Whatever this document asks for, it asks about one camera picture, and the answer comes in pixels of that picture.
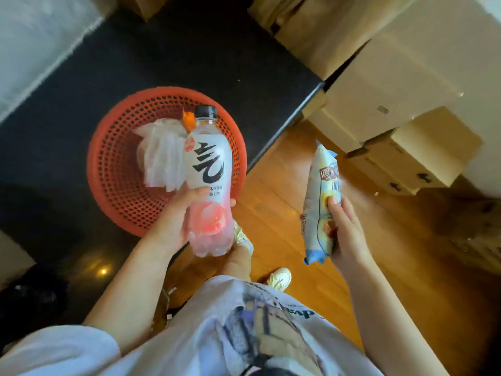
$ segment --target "shirt sleeve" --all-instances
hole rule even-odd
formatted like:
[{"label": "shirt sleeve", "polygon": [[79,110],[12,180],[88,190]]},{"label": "shirt sleeve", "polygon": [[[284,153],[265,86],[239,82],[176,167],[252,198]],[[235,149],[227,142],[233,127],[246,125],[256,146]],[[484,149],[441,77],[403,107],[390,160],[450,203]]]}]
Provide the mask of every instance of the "shirt sleeve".
[{"label": "shirt sleeve", "polygon": [[120,359],[116,341],[88,326],[54,326],[34,332],[0,358],[0,374],[91,375]]}]

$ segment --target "person's right arm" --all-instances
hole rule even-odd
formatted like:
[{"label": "person's right arm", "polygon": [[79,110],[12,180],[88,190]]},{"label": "person's right arm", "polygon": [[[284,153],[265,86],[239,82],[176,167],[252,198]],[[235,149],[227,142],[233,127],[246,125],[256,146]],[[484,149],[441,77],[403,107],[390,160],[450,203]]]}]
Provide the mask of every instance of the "person's right arm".
[{"label": "person's right arm", "polygon": [[351,202],[330,197],[328,206],[338,226],[332,261],[348,284],[367,357],[386,376],[447,376],[372,258]]}]

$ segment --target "hand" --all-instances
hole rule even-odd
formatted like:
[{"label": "hand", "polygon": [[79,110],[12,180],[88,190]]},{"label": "hand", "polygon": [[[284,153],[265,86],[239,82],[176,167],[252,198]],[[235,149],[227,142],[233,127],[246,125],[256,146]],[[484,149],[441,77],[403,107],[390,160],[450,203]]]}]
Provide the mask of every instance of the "hand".
[{"label": "hand", "polygon": [[[203,201],[209,196],[208,187],[188,189],[186,183],[177,194],[165,205],[158,220],[148,231],[145,238],[153,239],[160,245],[178,251],[188,242],[188,212],[187,209],[193,202]],[[234,207],[236,201],[230,199],[230,206]]]},{"label": "hand", "polygon": [[330,196],[327,206],[338,227],[338,247],[333,249],[331,255],[334,265],[345,278],[360,267],[372,266],[374,260],[351,202],[341,196],[341,203],[336,203],[335,197]]}]

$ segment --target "beverage bottle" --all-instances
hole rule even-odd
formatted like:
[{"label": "beverage bottle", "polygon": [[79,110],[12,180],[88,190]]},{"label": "beverage bottle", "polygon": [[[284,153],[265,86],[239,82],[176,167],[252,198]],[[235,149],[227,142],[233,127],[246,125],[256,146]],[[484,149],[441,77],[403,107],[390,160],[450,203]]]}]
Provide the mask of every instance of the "beverage bottle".
[{"label": "beverage bottle", "polygon": [[216,107],[195,107],[196,127],[184,145],[188,187],[210,188],[205,201],[195,202],[189,208],[188,239],[193,252],[200,257],[224,255],[234,236],[229,205],[233,157],[216,120]]}]

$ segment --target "bottle cap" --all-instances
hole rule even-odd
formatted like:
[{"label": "bottle cap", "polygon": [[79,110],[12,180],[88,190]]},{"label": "bottle cap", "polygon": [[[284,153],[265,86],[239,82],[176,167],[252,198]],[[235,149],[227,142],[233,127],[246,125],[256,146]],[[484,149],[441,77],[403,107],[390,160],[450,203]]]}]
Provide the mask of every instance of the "bottle cap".
[{"label": "bottle cap", "polygon": [[211,105],[197,105],[195,107],[195,119],[216,119],[217,109]]}]

